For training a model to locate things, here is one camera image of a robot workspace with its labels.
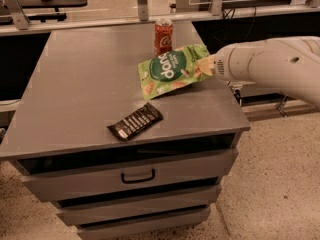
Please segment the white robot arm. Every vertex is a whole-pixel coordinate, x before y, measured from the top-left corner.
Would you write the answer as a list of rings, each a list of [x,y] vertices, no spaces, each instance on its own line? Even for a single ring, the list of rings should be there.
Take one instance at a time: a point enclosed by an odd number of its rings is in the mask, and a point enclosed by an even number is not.
[[[200,71],[224,81],[270,88],[320,107],[320,38],[294,36],[227,45],[199,60]]]

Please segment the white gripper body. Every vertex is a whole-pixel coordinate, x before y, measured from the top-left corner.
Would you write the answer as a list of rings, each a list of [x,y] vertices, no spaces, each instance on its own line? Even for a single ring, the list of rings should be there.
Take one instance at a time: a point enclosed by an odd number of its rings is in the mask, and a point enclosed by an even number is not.
[[[231,44],[221,48],[214,56],[214,66],[216,75],[225,81],[236,81],[235,66],[233,64],[233,53],[239,44]]]

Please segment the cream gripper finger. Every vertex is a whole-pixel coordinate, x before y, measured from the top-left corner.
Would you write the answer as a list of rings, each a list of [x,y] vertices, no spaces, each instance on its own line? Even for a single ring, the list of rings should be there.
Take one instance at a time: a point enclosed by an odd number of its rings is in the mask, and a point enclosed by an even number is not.
[[[215,74],[214,59],[214,55],[210,55],[208,57],[200,59],[197,62],[200,71],[208,76],[213,76]]]

